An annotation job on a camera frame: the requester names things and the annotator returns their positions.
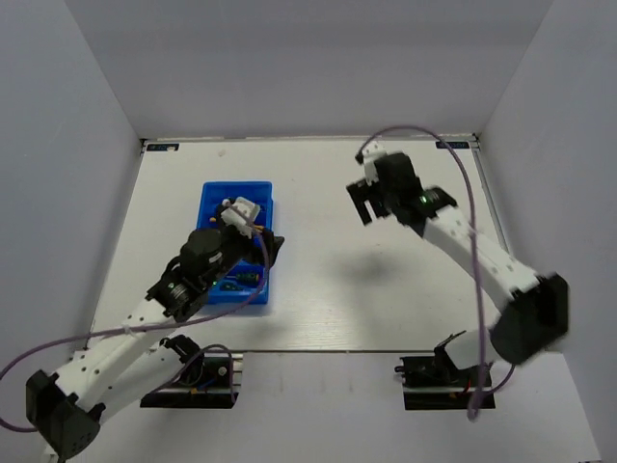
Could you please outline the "yellow needle-nose pliers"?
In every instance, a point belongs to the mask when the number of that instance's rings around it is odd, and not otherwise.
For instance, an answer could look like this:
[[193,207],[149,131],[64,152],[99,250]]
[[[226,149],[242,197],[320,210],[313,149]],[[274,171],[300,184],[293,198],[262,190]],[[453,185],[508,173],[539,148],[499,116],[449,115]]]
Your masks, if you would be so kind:
[[233,219],[232,221],[226,221],[223,218],[219,217],[210,217],[208,219],[208,222],[212,225],[214,224],[218,224],[219,226],[233,226],[236,227],[238,230],[257,230],[258,232],[263,232],[265,230],[264,226],[261,225],[257,225],[257,224],[248,224],[242,220],[237,221],[235,219]]

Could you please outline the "green stubby phillips screwdriver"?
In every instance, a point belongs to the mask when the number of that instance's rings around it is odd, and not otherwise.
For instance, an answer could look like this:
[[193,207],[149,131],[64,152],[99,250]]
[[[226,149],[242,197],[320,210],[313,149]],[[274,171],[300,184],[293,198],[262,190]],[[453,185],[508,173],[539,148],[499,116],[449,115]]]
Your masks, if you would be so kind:
[[261,275],[255,272],[236,273],[233,280],[241,285],[256,285],[260,280]]

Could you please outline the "green stubby flathead screwdriver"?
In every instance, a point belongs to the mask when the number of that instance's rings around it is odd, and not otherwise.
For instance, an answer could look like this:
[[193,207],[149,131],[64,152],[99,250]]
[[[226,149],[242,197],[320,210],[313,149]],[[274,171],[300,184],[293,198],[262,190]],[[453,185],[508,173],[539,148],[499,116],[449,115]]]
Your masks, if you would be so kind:
[[242,289],[243,289],[242,286],[239,286],[236,283],[232,283],[232,282],[221,282],[220,284],[221,291],[240,291]]

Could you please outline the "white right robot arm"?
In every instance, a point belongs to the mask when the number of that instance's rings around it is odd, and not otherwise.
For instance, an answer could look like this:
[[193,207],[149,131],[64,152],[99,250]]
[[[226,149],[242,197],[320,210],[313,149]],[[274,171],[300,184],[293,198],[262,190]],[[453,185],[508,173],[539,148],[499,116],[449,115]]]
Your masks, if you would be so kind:
[[444,383],[458,384],[470,368],[494,361],[519,366],[566,336],[570,297],[561,276],[536,272],[476,231],[449,194],[422,186],[405,153],[364,149],[356,160],[364,176],[347,191],[362,222],[394,216],[474,278],[499,312],[492,327],[481,324],[436,347],[435,371]]

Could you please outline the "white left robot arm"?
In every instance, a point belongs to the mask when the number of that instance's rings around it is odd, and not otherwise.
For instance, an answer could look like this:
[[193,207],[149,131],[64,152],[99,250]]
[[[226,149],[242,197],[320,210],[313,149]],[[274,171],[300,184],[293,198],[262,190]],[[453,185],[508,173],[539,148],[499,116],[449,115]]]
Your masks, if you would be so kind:
[[157,342],[192,318],[209,290],[240,261],[269,267],[283,237],[263,228],[245,236],[235,226],[206,228],[189,234],[161,278],[123,321],[108,330],[86,354],[52,373],[40,369],[26,382],[26,417],[59,461],[83,451],[96,437],[102,417],[111,410],[106,393]]

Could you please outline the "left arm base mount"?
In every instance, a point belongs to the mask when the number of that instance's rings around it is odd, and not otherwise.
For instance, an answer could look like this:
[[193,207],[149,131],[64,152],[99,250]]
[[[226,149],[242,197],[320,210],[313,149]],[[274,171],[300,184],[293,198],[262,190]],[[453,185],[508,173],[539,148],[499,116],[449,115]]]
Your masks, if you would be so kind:
[[145,395],[145,409],[232,409],[239,396],[243,355],[223,352],[206,353],[201,364],[183,372],[171,386]]

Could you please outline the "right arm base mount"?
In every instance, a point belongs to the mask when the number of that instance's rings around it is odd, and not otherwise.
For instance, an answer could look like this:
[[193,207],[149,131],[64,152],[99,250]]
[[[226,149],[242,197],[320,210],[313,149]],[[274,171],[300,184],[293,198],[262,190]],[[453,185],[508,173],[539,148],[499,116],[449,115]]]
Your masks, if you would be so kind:
[[406,411],[466,410],[478,387],[476,368],[438,372],[433,355],[401,357],[394,367]]

